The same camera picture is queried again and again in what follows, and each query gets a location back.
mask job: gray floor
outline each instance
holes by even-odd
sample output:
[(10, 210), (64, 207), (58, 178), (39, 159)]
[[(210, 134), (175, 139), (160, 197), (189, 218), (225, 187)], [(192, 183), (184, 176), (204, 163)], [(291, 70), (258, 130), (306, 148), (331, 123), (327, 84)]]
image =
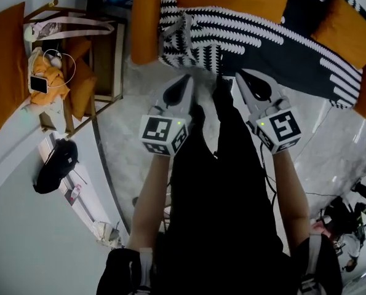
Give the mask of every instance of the gray floor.
[[(113, 184), (129, 224), (133, 213), (132, 198), (139, 195), (151, 160), (150, 154), (138, 140), (141, 115), (148, 112), (154, 90), (181, 73), (159, 62), (140, 67), (126, 62), (124, 99), (98, 118)], [(199, 103), (206, 113), (204, 136), (209, 149), (215, 151), (219, 123), (209, 92), (213, 76), (198, 70), (191, 73), (197, 84)], [(366, 168), (366, 120), (352, 110), (331, 108), (322, 98), (289, 88), (284, 88), (284, 91), (291, 104), (298, 108), (301, 117), (304, 136), (290, 152), (305, 191), (318, 194), (349, 192)], [(233, 88), (233, 95), (236, 107), (243, 117), (247, 117), (248, 110), (236, 88)], [(258, 138), (253, 139), (259, 150)], [(274, 178), (273, 162), (268, 151), (265, 151), (265, 161), (268, 175)], [(317, 214), (331, 199), (308, 194), (312, 215)], [(285, 242), (277, 201), (274, 214), (279, 235)]]

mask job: smartphone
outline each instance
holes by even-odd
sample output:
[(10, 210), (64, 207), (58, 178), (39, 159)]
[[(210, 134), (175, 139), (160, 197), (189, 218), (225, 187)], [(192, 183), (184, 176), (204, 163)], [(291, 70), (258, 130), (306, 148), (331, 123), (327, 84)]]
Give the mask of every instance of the smartphone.
[(31, 90), (47, 94), (47, 79), (39, 76), (31, 76)]

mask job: black and white knit blanket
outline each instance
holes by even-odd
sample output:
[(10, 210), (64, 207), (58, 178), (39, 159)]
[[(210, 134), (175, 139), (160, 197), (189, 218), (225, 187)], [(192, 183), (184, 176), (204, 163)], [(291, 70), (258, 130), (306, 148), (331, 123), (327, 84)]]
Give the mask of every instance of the black and white knit blanket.
[[(352, 2), (357, 11), (360, 5)], [(337, 108), (356, 104), (362, 71), (335, 52), (282, 24), (221, 7), (179, 8), (161, 0), (159, 60), (222, 76), (261, 71), (291, 89), (324, 97)]]

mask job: black bag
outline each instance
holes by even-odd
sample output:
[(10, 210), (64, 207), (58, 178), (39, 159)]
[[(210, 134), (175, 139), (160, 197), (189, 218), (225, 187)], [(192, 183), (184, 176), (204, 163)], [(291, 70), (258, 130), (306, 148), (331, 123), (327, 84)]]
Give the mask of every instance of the black bag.
[(56, 145), (49, 154), (46, 163), (38, 175), (34, 189), (38, 194), (48, 194), (60, 186), (61, 180), (78, 163), (78, 147), (69, 140), (56, 140)]

